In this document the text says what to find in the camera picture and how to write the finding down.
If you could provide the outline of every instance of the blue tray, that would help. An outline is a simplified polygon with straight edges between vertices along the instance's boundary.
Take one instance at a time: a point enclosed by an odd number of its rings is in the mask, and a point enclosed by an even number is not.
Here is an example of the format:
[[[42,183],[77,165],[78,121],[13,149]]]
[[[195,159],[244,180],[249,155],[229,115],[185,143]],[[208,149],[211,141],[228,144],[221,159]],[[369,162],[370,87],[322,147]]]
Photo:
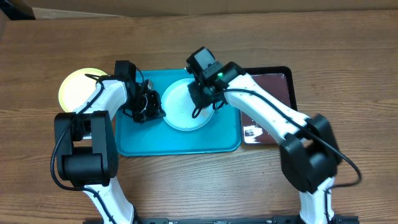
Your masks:
[[[177,80],[193,78],[184,69],[142,72],[145,79],[154,83],[160,97]],[[138,124],[120,110],[116,113],[116,145],[124,156],[231,152],[241,141],[241,117],[239,110],[232,106],[224,105],[216,110],[209,122],[194,131],[178,131],[163,118]]]

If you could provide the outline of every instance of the wood grain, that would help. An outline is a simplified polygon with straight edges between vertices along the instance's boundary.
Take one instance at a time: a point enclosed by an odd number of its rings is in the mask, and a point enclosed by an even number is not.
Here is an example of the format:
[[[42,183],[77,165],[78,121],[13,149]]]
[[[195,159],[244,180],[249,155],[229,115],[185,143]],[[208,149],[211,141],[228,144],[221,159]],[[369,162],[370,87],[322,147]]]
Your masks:
[[[330,119],[340,149],[364,175],[333,192],[361,223],[398,222],[398,11],[306,12],[67,21],[11,21],[0,43],[0,222],[81,223],[99,214],[51,180],[53,118],[62,80],[115,60],[182,68],[197,48],[244,67],[286,65],[298,108]],[[356,178],[347,164],[337,182]],[[118,179],[143,217],[295,215],[297,191],[276,146],[225,154],[121,157]]]
[[[2,37],[2,33],[4,32],[4,28],[6,27],[6,21],[8,21],[8,17],[0,10],[0,40]]]

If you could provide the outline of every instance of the round plate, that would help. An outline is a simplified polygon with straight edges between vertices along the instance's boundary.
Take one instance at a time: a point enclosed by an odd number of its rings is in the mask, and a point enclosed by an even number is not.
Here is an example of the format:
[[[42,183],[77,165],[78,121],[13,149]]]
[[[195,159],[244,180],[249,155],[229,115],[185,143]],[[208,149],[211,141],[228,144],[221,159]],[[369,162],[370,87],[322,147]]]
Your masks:
[[[96,81],[85,74],[106,75],[96,68],[82,68],[67,76],[58,92],[58,101],[65,112],[72,112],[94,93]]]
[[[163,119],[171,127],[180,131],[192,131],[205,125],[213,116],[211,106],[203,108],[199,116],[192,118],[195,105],[188,91],[188,84],[195,81],[193,78],[184,78],[171,84],[162,96],[162,107],[166,112]]]

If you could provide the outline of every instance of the black base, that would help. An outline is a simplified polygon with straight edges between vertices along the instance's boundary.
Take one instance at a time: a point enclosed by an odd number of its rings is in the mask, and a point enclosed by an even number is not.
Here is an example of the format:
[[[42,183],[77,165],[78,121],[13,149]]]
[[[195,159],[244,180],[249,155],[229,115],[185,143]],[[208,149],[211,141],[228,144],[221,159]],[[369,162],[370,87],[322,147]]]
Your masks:
[[[225,218],[198,220],[168,220],[166,218],[145,218],[143,224],[302,224],[300,216],[274,216],[272,218]],[[359,224],[358,217],[335,215],[332,224]]]

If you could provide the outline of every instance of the cardboard box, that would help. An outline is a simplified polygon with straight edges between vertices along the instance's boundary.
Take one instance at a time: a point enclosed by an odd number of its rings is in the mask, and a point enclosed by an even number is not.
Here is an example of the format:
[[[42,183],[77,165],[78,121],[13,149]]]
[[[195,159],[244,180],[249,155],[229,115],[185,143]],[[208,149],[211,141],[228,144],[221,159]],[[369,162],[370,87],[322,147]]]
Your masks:
[[[396,0],[25,0],[31,7],[120,16],[398,9]]]

